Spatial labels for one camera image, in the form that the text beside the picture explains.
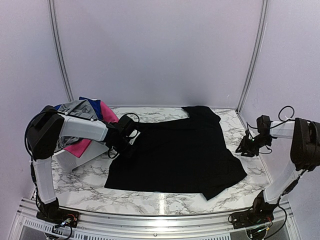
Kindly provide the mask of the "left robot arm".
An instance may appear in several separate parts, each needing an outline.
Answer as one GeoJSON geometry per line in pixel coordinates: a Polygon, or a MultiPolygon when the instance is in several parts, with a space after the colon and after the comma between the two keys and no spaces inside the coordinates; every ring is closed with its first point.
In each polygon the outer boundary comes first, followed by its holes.
{"type": "Polygon", "coordinates": [[[26,127],[24,145],[30,155],[30,173],[39,212],[53,223],[60,222],[64,216],[52,176],[52,157],[59,138],[76,137],[101,142],[129,158],[135,150],[130,140],[136,130],[137,122],[127,115],[118,122],[108,123],[58,111],[50,105],[35,115],[26,127]]]}

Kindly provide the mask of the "black t-shirt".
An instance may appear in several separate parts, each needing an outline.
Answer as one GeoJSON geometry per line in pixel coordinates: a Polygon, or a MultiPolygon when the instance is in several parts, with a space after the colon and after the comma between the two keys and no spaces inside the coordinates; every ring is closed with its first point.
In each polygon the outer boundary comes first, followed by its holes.
{"type": "Polygon", "coordinates": [[[220,117],[206,106],[184,111],[184,119],[138,122],[135,151],[112,161],[105,188],[202,194],[210,200],[242,181],[247,173],[226,146],[220,117]]]}

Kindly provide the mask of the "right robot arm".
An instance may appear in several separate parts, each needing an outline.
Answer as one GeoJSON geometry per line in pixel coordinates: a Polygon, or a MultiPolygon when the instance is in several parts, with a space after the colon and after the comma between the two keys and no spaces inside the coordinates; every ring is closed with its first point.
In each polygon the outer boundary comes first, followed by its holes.
{"type": "Polygon", "coordinates": [[[320,165],[320,124],[299,117],[272,121],[269,116],[261,115],[256,119],[254,129],[258,135],[251,136],[247,129],[235,150],[243,157],[259,156],[260,148],[271,147],[273,140],[291,140],[290,161],[286,168],[277,180],[257,195],[247,214],[252,224],[258,224],[274,211],[282,197],[296,187],[305,172],[320,165]]]}

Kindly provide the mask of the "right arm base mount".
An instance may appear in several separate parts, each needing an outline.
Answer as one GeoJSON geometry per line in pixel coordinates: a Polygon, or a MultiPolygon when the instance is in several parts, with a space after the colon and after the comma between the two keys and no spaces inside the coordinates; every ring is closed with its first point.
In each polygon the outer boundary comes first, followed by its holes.
{"type": "Polygon", "coordinates": [[[254,214],[251,210],[237,211],[228,217],[228,221],[233,225],[234,229],[271,224],[273,220],[273,214],[254,214]]]}

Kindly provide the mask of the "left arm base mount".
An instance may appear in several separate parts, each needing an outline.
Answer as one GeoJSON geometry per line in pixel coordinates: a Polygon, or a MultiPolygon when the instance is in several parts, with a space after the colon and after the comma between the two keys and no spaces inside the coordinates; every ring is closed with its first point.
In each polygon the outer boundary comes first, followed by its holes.
{"type": "Polygon", "coordinates": [[[38,211],[36,214],[37,219],[55,224],[56,228],[66,226],[76,228],[79,222],[79,217],[79,212],[62,208],[59,208],[57,212],[53,212],[50,215],[50,217],[46,216],[44,213],[41,213],[40,211],[38,211]]]}

